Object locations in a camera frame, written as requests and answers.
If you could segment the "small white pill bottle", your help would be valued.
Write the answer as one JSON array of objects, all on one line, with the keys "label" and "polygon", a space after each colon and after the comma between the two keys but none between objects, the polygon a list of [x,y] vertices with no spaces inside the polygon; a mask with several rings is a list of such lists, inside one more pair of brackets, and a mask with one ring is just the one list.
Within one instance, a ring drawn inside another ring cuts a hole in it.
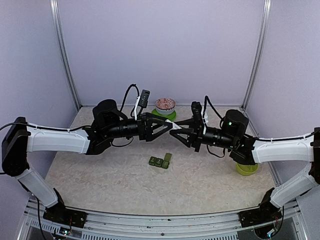
[{"label": "small white pill bottle", "polygon": [[166,119],[166,122],[171,124],[171,130],[180,130],[182,129],[181,126],[179,126],[178,124],[176,124],[175,122],[169,120],[169,119]]}]

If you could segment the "green pill organizer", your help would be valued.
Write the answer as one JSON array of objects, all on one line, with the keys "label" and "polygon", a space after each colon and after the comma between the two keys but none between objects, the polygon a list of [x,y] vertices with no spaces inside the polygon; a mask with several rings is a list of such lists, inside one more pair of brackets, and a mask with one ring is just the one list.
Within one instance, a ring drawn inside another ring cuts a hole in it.
[{"label": "green pill organizer", "polygon": [[162,169],[168,169],[169,165],[170,165],[170,161],[172,159],[172,154],[167,152],[164,155],[164,158],[160,158],[160,157],[155,157],[155,156],[151,156],[148,164],[150,166],[154,166],[154,167],[158,167],[158,168],[162,168]]}]

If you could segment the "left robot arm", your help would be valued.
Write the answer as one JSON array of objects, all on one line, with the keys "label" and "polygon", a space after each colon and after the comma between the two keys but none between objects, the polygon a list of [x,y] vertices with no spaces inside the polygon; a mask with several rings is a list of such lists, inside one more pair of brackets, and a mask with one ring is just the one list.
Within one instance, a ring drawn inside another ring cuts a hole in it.
[{"label": "left robot arm", "polygon": [[50,214],[61,223],[70,218],[70,211],[58,191],[28,163],[28,153],[52,151],[94,156],[111,147],[114,139],[137,136],[141,141],[151,142],[173,128],[167,118],[148,112],[128,118],[113,99],[101,101],[92,113],[91,125],[74,129],[30,124],[25,117],[18,117],[6,125],[9,130],[1,144],[4,174],[17,179],[46,208],[50,208]]}]

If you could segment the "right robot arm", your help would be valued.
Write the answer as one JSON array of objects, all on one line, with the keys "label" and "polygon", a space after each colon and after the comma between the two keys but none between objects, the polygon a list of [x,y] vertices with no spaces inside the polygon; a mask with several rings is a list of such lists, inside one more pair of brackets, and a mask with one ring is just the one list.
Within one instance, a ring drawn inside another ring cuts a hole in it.
[{"label": "right robot arm", "polygon": [[194,101],[192,118],[173,124],[170,135],[196,152],[201,145],[219,147],[229,152],[236,163],[246,166],[268,162],[304,161],[306,166],[295,176],[278,187],[269,190],[256,218],[266,222],[276,209],[297,196],[320,185],[320,129],[287,138],[258,138],[246,134],[249,119],[239,110],[230,109],[220,119],[220,127],[209,127],[206,105]]}]

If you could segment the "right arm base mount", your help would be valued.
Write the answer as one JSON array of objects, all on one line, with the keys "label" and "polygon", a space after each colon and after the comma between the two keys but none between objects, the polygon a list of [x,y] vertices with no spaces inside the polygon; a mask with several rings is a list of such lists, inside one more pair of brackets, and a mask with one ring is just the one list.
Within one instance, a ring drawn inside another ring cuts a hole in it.
[{"label": "right arm base mount", "polygon": [[270,201],[262,202],[258,208],[240,211],[238,213],[242,228],[260,225],[281,219],[283,214],[279,207],[274,206]]}]

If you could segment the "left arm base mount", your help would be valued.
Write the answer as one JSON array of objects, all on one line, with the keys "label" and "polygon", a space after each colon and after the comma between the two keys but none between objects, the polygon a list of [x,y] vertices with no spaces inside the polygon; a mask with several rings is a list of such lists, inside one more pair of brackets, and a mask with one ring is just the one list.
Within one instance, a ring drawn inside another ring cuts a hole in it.
[{"label": "left arm base mount", "polygon": [[43,218],[70,227],[83,228],[87,219],[87,213],[66,208],[65,206],[53,206],[45,209]]}]

